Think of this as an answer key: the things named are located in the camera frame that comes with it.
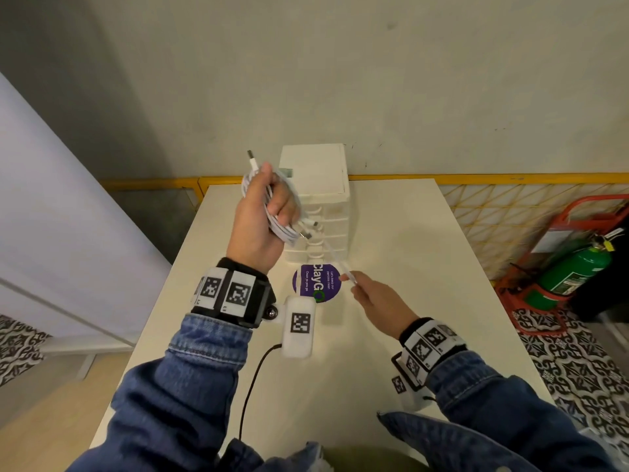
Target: coiled white cable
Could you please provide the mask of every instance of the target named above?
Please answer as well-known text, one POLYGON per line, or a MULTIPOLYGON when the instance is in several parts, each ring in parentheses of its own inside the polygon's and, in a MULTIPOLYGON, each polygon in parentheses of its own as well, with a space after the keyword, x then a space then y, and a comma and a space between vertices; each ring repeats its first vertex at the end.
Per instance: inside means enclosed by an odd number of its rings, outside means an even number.
MULTIPOLYGON (((260 170, 260 168, 258 167, 258 163, 256 162, 256 158, 254 157, 254 154, 250 150, 247 151, 247 154, 249 155, 249 164, 251 164, 251 172, 249 172, 247 175, 244 175, 242 178, 241 186, 242 186, 243 197, 247 195, 247 189, 249 188, 249 183, 260 170)), ((293 183, 290 180, 288 180, 288 178, 284 174, 279 172, 278 170, 273 170, 273 172, 275 172, 275 174, 286 184, 286 186, 291 191, 291 194, 293 195, 293 198, 295 199, 295 203, 297 204, 297 208, 299 209, 300 217, 299 217, 298 223, 303 228, 303 231, 298 232, 291 225, 287 225, 287 226, 280 225, 280 223, 277 221, 277 217, 269 213, 269 209, 267 209, 267 205, 271 201, 273 192, 271 190, 271 187, 267 186, 267 193, 264 199, 264 210, 267 212, 267 218, 269 219, 269 228, 271 229, 273 233, 277 235, 277 237, 280 240, 282 240, 285 244, 289 244, 290 246, 294 246, 295 242, 299 239, 299 237, 304 237, 305 239, 309 240, 310 238, 313 237, 313 233, 312 231, 310 231, 308 227, 316 226, 316 222, 310 220, 308 218, 308 215, 304 212, 303 208, 301 207, 299 194, 297 193, 297 190, 295 190, 293 183)), ((322 240, 323 240, 323 245, 328 250, 328 252, 330 252, 332 257, 334 258, 334 261, 339 264, 339 266, 343 270, 343 273, 347 275, 347 277, 352 281, 354 285, 357 285, 356 278, 354 277, 354 275, 352 275, 352 273, 350 272, 349 268, 345 265, 345 263, 341 259, 338 258, 338 254, 330 246, 330 244, 325 239, 325 237, 323 237, 322 240)))

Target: denim sleeve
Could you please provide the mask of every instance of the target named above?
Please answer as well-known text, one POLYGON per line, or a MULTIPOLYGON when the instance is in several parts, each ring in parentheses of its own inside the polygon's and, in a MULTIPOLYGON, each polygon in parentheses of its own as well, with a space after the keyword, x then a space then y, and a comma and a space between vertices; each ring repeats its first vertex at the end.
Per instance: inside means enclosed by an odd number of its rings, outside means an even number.
POLYGON ((251 330, 185 316, 164 358, 124 375, 107 439, 68 469, 190 471, 214 468, 251 330))
POLYGON ((616 470, 565 413, 539 399, 524 380, 501 376, 475 352, 446 359, 427 386, 449 421, 492 438, 543 471, 616 470))

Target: table top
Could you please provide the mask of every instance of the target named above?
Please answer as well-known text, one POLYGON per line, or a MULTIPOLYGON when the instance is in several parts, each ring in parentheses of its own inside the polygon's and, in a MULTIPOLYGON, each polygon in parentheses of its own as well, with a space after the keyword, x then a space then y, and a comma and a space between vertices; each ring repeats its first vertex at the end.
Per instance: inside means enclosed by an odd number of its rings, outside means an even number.
MULTIPOLYGON (((504 375, 526 380, 552 399, 517 332, 432 179, 350 182, 352 213, 347 263, 388 283, 420 316, 444 321, 470 349, 504 375)), ((131 367, 163 356, 190 309, 190 297, 206 269, 224 255, 240 186, 210 186, 169 277, 131 355, 131 367)), ((269 273, 277 299, 294 294, 299 266, 283 259, 269 273)), ((263 353, 279 343, 282 327, 254 331, 248 362, 231 409, 225 444, 238 434, 242 405, 263 353)), ((365 318, 350 285, 316 311, 313 355, 306 360, 267 357, 256 380, 243 440, 264 458, 286 456, 306 441, 327 446, 375 444, 408 450, 389 436, 376 411, 399 410, 391 378, 397 341, 365 318)), ((422 411, 443 418, 436 405, 422 411)), ((105 439, 111 409, 92 447, 105 439)))

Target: black and white floor tile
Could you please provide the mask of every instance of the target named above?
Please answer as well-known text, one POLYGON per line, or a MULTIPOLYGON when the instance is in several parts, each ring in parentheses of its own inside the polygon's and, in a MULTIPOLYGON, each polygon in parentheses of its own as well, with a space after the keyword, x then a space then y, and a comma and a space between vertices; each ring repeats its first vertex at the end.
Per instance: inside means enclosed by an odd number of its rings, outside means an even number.
MULTIPOLYGON (((570 311, 559 316, 565 334, 520 339, 557 406, 629 453, 629 381, 582 321, 570 311)), ((519 309, 514 317, 525 330, 559 329, 552 315, 519 309)))
POLYGON ((39 346, 46 333, 0 315, 0 386, 43 361, 39 346))

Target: fire extinguisher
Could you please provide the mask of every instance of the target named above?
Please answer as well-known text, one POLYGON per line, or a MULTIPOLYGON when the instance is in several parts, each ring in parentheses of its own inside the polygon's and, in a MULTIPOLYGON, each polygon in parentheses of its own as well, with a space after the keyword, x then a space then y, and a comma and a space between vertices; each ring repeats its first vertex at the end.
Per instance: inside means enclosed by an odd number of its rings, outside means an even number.
MULTIPOLYGON (((623 229, 618 228, 607 236, 594 235, 585 244, 581 241, 577 248, 573 246, 567 252, 564 249, 551 256, 535 282, 550 293, 570 296, 579 286, 609 266, 611 252, 614 251, 610 239, 617 237, 622 231, 623 229)), ((558 300, 532 289, 524 302, 533 308, 550 311, 558 300)))

